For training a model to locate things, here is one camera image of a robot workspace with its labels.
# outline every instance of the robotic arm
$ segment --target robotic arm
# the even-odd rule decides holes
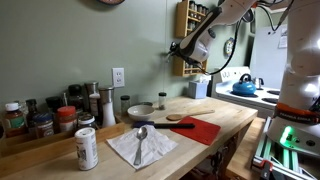
[[[256,0],[227,0],[221,6],[213,9],[204,21],[180,44],[172,43],[170,47],[171,55],[177,55],[187,63],[203,62],[207,60],[214,33],[210,29],[216,25],[231,25],[241,19],[251,8]]]
[[[169,54],[189,64],[205,61],[214,38],[210,28],[236,23],[256,2],[226,0],[179,44],[172,43]],[[267,135],[286,148],[320,157],[320,1],[292,0],[288,7],[288,59]]]

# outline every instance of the wall outlet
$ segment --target wall outlet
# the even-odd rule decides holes
[[[112,68],[113,87],[124,87],[124,69]]]

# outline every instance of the red lid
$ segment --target red lid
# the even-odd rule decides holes
[[[76,113],[76,107],[74,106],[64,106],[58,109],[59,116],[70,116]]]

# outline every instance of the white napkin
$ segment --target white napkin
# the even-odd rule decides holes
[[[159,133],[153,126],[145,125],[144,127],[148,130],[148,136],[142,141],[141,164],[137,166],[133,165],[133,162],[139,145],[139,140],[136,137],[139,128],[135,128],[119,137],[107,139],[110,146],[135,169],[140,169],[161,159],[178,145],[167,136]]]

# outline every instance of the white bowl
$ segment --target white bowl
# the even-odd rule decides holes
[[[148,121],[153,112],[153,107],[148,105],[136,105],[128,109],[129,117],[135,121]]]

